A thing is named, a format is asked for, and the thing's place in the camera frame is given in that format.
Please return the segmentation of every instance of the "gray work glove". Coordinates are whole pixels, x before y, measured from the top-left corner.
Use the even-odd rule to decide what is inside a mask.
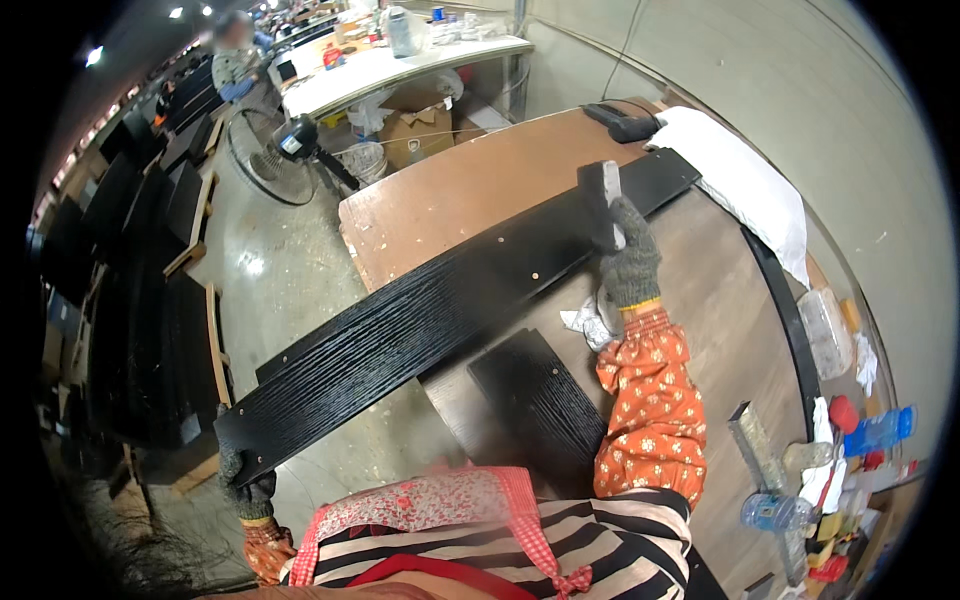
[[[657,267],[660,251],[650,227],[636,207],[619,196],[610,205],[614,223],[623,229],[626,247],[600,261],[600,276],[611,299],[621,310],[660,297]]]
[[[223,405],[217,407],[217,416],[225,412]],[[276,471],[270,471],[247,486],[233,485],[233,479],[243,468],[243,456],[236,448],[220,440],[220,470],[217,472],[217,487],[224,495],[233,512],[243,520],[255,520],[274,515],[270,498],[276,491]]]

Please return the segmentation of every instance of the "wall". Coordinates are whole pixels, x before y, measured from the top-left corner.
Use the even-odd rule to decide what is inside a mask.
[[[528,37],[538,44],[528,117],[599,98],[636,2],[600,6],[528,1]],[[956,348],[951,215],[917,107],[882,43],[843,0],[642,0],[626,48],[628,61],[738,128],[800,190],[840,252],[821,262],[849,268],[870,304],[899,404],[920,408],[904,454],[927,456]],[[615,94],[634,84],[650,92],[622,83]],[[827,246],[817,239],[811,250]]]

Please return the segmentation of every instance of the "black and white striped shirt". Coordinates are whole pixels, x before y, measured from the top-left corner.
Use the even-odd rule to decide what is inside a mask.
[[[638,489],[588,500],[539,504],[540,525],[560,572],[591,565],[590,589],[578,598],[683,598],[690,548],[686,500],[671,490]],[[325,540],[314,568],[314,585],[343,588],[394,554],[414,554],[480,568],[538,598],[557,591],[499,524],[440,527],[418,533],[354,537],[343,532]],[[280,572],[287,581],[291,562]]]

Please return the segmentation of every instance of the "ceiling light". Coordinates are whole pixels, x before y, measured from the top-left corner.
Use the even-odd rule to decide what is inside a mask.
[[[103,46],[97,46],[90,51],[90,54],[86,55],[86,66],[90,66],[94,62],[100,59],[100,55],[104,53]]]

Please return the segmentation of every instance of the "wooden workbench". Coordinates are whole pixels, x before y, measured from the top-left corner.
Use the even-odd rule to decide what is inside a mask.
[[[614,143],[578,109],[558,113],[454,147],[361,190],[340,204],[341,231],[373,291],[573,187],[578,166],[601,159],[622,165],[642,154],[642,143]],[[780,316],[739,224],[700,190],[654,215],[651,227],[663,255],[663,303],[686,329],[688,367],[703,394],[708,424],[708,474],[691,520],[694,544],[730,597],[767,572],[777,575],[776,595],[785,579],[773,536],[739,524],[740,506],[756,490],[726,421],[740,402],[751,400],[775,452],[804,440],[797,376]],[[485,348],[519,328],[535,327],[606,418],[612,398],[593,375],[595,358],[581,334],[563,329],[559,315],[579,308],[596,286],[594,265],[551,288]],[[474,460],[502,463],[516,448],[466,372],[483,350],[441,366],[421,383]]]

